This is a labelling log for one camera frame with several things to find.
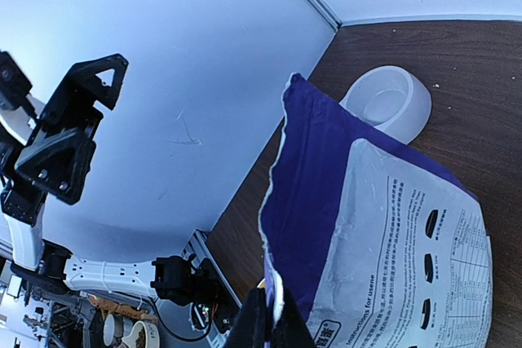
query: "white baseboard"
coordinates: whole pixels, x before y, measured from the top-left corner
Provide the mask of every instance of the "white baseboard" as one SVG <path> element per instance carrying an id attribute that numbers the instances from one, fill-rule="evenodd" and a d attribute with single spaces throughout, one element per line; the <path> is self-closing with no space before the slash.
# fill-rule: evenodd
<path id="1" fill-rule="evenodd" d="M 342 27 L 358 24 L 387 24 L 393 22 L 416 22 L 425 20 L 505 20 L 522 22 L 522 15 L 489 15 L 489 14 L 438 14 L 438 15 L 404 15 L 368 18 L 363 20 L 343 21 Z"/>

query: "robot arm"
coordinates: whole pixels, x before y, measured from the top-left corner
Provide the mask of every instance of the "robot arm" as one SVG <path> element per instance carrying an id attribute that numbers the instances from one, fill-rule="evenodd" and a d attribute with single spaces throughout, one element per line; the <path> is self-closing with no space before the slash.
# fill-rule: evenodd
<path id="1" fill-rule="evenodd" d="M 105 291 L 169 299 L 180 306 L 219 303 L 219 318 L 237 312 L 219 280 L 179 256 L 153 262 L 93 262 L 42 238 L 46 198 L 73 205 L 80 200 L 103 119 L 96 101 L 114 109 L 128 62 L 121 55 L 77 63 L 47 104 L 30 95 L 31 84 L 15 61 L 0 51 L 0 193 L 13 247 L 11 269 L 54 294 Z M 105 85 L 97 74 L 112 69 Z M 224 333 L 229 323 L 218 325 Z"/>

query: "wooden floor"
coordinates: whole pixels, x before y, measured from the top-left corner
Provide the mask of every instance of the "wooden floor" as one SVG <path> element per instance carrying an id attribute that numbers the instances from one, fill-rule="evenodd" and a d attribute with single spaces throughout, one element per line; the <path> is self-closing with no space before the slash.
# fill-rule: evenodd
<path id="1" fill-rule="evenodd" d="M 522 346 L 522 24 L 343 28 L 310 80 L 340 100 L 361 74 L 384 64 L 406 68 L 431 92 L 431 118 L 413 146 L 450 168 L 480 199 L 493 245 L 488 348 Z M 257 213 L 279 138 L 276 132 L 208 240 L 240 297 L 263 274 Z"/>

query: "black wire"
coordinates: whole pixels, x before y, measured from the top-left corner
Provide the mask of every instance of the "black wire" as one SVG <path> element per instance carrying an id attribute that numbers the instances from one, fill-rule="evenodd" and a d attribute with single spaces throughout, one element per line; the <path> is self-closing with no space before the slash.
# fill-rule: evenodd
<path id="1" fill-rule="evenodd" d="M 154 312 L 156 313 L 157 315 L 157 318 L 160 320 L 160 324 L 163 325 L 163 328 L 165 328 L 166 332 L 169 333 L 173 338 L 175 338 L 176 340 L 180 340 L 180 341 L 183 341 L 183 342 L 198 342 L 198 341 L 201 341 L 203 340 L 204 338 L 206 338 L 209 334 L 210 334 L 210 330 L 212 328 L 212 317 L 209 317 L 209 324 L 208 326 L 206 327 L 206 331 L 205 333 L 203 333 L 202 335 L 200 335 L 199 337 L 195 337 L 195 338 L 186 338 L 186 337 L 181 337 L 180 335 L 172 332 L 166 325 L 165 325 L 165 322 L 163 322 L 163 319 L 161 318 L 161 315 L 160 315 L 160 312 L 159 310 L 157 309 L 157 306 L 156 306 L 156 303 L 154 302 L 154 300 L 150 300 L 150 303 L 151 305 L 153 306 L 153 309 L 154 309 Z"/>
<path id="2" fill-rule="evenodd" d="M 34 106 L 29 102 L 27 98 L 22 99 L 21 105 L 22 109 L 24 109 L 25 113 L 36 121 L 38 116 L 36 115 L 36 110 L 34 110 Z"/>
<path id="3" fill-rule="evenodd" d="M 190 264 L 190 267 L 197 272 L 197 268 L 192 264 L 192 261 L 194 261 L 194 258 L 196 258 L 196 254 L 192 253 L 190 256 L 188 256 L 188 263 Z"/>

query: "white ceramic bowl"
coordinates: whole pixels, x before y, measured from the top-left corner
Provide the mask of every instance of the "white ceramic bowl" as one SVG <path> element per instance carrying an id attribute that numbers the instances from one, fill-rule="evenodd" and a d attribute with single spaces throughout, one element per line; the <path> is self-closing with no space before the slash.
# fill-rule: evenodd
<path id="1" fill-rule="evenodd" d="M 122 341 L 129 348 L 136 348 L 136 340 L 138 339 L 139 332 L 145 330 L 145 347 L 146 348 L 160 348 L 160 333 L 157 330 L 157 326 L 150 322 L 138 321 L 135 323 L 130 332 L 129 336 L 124 336 Z"/>
<path id="2" fill-rule="evenodd" d="M 350 87 L 340 104 L 404 144 L 421 133 L 431 113 L 427 88 L 411 73 L 393 65 L 365 73 Z"/>
<path id="3" fill-rule="evenodd" d="M 106 346 L 117 344 L 118 339 L 131 333 L 132 326 L 132 319 L 109 314 L 104 324 L 104 344 Z"/>

